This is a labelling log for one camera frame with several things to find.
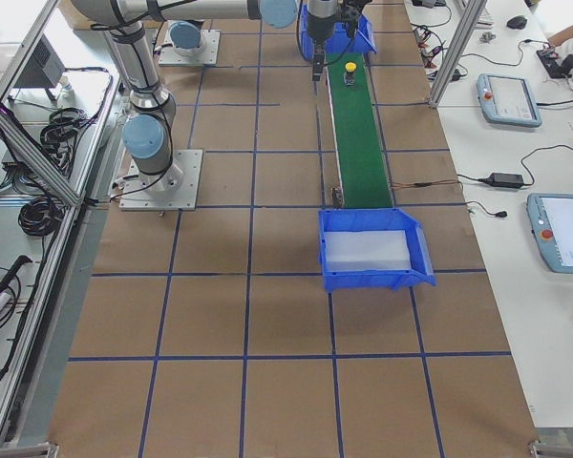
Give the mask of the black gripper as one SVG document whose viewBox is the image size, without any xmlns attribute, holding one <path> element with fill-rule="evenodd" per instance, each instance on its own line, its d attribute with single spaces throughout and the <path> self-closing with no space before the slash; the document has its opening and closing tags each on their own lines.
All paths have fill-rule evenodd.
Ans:
<svg viewBox="0 0 573 458">
<path fill-rule="evenodd" d="M 364 8 L 371 0 L 342 0 L 339 2 L 339 21 L 348 27 L 357 27 Z"/>
<path fill-rule="evenodd" d="M 312 80 L 319 81 L 325 68 L 324 43 L 331 38 L 334 24 L 338 19 L 337 0 L 309 0 L 308 36 L 313 43 Z"/>
</svg>

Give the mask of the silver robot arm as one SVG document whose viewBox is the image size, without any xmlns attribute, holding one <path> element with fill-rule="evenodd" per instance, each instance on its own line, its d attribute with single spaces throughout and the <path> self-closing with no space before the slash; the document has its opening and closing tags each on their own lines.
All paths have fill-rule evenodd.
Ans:
<svg viewBox="0 0 573 458">
<path fill-rule="evenodd" d="M 347 36 L 352 39 L 359 19 L 369 1 L 308 1 L 307 35 L 315 53 L 324 53 L 333 37 L 335 25 L 347 25 Z M 267 24 L 282 29 L 289 26 L 303 11 L 301 1 L 249 1 L 249 16 L 259 16 Z M 173 22 L 167 36 L 179 51 L 193 51 L 205 45 L 202 39 L 203 20 L 188 19 Z"/>
<path fill-rule="evenodd" d="M 74 1 L 94 31 L 108 33 L 119 73 L 130 86 L 138 116 L 126 123 L 123 142 L 138 166 L 141 189 L 160 192 L 178 182 L 171 128 L 174 97 L 160 81 L 143 22 L 183 21 L 192 26 L 206 19 L 262 20 L 276 29 L 295 21 L 300 1 Z"/>
</svg>

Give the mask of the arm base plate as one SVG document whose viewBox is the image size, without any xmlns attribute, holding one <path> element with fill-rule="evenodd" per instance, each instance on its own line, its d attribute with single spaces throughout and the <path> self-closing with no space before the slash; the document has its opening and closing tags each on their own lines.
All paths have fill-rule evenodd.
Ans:
<svg viewBox="0 0 573 458">
<path fill-rule="evenodd" d="M 172 28 L 161 45 L 162 67 L 202 67 L 217 64 L 221 32 L 197 28 Z"/>
<path fill-rule="evenodd" d="M 196 209 L 203 150 L 176 150 L 171 168 L 162 176 L 146 176 L 131 160 L 129 175 L 119 200 L 122 211 L 172 211 Z"/>
</svg>

